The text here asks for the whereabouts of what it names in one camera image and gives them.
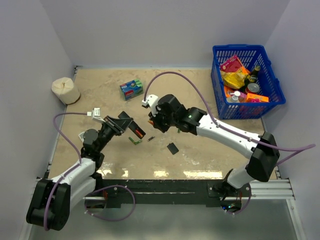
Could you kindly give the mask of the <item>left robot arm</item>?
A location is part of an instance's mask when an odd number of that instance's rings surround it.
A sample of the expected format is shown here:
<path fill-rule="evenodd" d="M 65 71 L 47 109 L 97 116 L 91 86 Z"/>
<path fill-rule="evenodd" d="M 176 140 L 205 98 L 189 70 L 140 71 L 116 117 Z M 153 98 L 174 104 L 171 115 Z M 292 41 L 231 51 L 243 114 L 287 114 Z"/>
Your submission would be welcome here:
<path fill-rule="evenodd" d="M 45 230 L 60 231 L 68 221 L 72 208 L 85 196 L 99 196 L 104 190 L 101 167 L 103 148 L 114 136 L 121 136 L 134 120 L 125 112 L 117 118 L 101 119 L 101 129 L 86 130 L 82 148 L 77 149 L 78 160 L 60 175 L 41 178 L 34 189 L 27 210 L 26 222 Z"/>

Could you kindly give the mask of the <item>black battery cover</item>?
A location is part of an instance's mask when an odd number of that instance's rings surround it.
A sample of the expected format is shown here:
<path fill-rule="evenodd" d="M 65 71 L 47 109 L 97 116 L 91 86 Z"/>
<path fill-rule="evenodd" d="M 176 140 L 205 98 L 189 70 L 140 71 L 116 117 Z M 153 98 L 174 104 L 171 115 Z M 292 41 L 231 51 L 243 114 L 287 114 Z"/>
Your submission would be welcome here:
<path fill-rule="evenodd" d="M 167 145 L 168 150 L 171 152 L 172 155 L 175 155 L 179 152 L 179 149 L 176 147 L 176 145 L 171 142 Z"/>

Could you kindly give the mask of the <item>black remote control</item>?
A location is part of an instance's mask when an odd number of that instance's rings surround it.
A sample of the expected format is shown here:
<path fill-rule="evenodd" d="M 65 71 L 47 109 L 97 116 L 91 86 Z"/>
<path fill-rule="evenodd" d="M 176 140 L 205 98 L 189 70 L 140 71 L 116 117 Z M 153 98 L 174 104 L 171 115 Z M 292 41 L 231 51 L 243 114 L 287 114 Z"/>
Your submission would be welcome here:
<path fill-rule="evenodd" d="M 119 115 L 118 118 L 131 118 L 125 111 L 122 111 Z M 131 125 L 129 126 L 129 129 L 141 140 L 146 133 L 139 127 L 139 125 L 133 120 L 133 122 L 131 123 Z M 140 137 L 137 135 L 136 130 L 138 130 L 143 137 Z"/>

